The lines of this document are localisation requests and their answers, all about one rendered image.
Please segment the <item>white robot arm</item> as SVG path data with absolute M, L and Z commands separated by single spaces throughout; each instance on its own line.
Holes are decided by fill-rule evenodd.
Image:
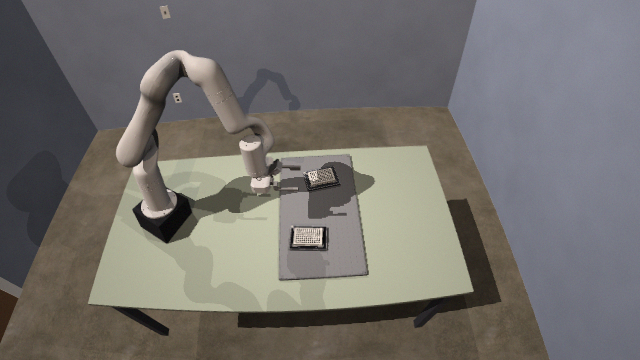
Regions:
M 152 219 L 167 216 L 177 205 L 177 196 L 166 189 L 158 167 L 159 140 L 155 127 L 164 111 L 166 97 L 180 77 L 188 77 L 203 89 L 227 132 L 237 134 L 251 127 L 255 135 L 248 135 L 239 143 L 249 176 L 270 173 L 276 176 L 282 171 L 283 163 L 279 159 L 266 166 L 265 157 L 274 145 L 273 135 L 263 120 L 245 115 L 221 66 L 212 59 L 192 56 L 183 50 L 171 51 L 145 73 L 140 84 L 139 104 L 116 149 L 120 164 L 133 167 L 145 200 L 141 210 Z

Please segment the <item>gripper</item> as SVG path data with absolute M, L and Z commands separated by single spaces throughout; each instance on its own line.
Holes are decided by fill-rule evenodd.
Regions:
M 267 166 L 273 163 L 272 157 L 266 157 Z M 291 171 L 300 171 L 300 165 L 282 165 L 282 168 L 290 168 Z M 274 184 L 274 185 L 273 185 Z M 276 191 L 299 192 L 299 187 L 279 188 L 278 181 L 274 181 L 272 174 L 252 177 L 251 188 L 254 193 L 268 193 L 273 185 Z

